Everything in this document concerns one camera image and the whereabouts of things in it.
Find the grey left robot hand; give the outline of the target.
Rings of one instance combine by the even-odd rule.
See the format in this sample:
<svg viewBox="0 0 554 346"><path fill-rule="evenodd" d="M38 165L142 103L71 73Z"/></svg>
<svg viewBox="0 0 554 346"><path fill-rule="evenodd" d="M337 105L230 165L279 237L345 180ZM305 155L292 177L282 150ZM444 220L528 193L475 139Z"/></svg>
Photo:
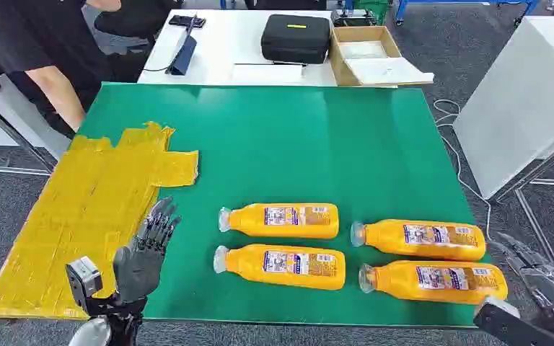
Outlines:
<svg viewBox="0 0 554 346"><path fill-rule="evenodd" d="M171 196L158 200L130 241L116 251L113 271L121 301L146 298L157 288L167 246L181 221L173 215L176 209Z"/></svg>

